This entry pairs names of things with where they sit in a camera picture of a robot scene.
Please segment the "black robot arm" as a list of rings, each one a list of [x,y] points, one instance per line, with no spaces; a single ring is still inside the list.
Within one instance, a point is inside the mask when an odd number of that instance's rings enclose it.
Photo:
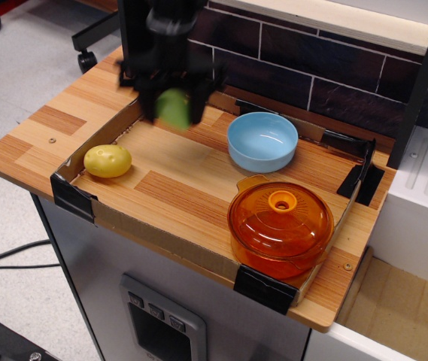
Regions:
[[[226,64],[189,43],[205,1],[120,1],[121,86],[138,94],[144,118],[178,129],[200,123],[212,93],[223,88]]]

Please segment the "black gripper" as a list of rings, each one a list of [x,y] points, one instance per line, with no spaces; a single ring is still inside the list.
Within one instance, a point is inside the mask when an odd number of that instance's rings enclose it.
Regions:
[[[125,48],[123,60],[118,64],[120,85],[138,91],[144,118],[150,123],[156,119],[160,90],[170,87],[191,89],[190,123],[200,123],[209,97],[223,88],[227,76],[225,62],[199,52],[184,35],[155,35],[145,49]]]

